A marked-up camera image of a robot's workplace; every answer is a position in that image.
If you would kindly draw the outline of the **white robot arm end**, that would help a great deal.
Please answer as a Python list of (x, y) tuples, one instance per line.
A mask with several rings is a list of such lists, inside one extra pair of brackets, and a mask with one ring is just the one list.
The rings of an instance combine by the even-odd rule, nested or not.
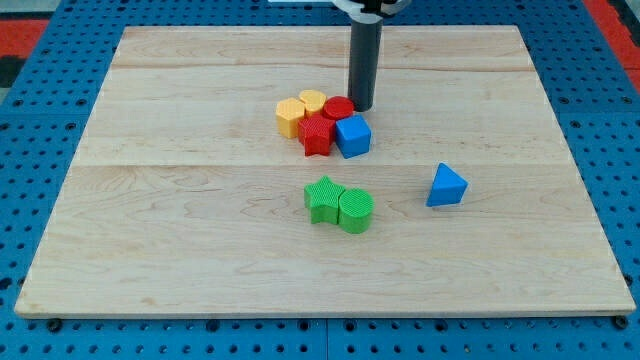
[(375, 24), (407, 8), (411, 0), (332, 0), (349, 18), (362, 24)]

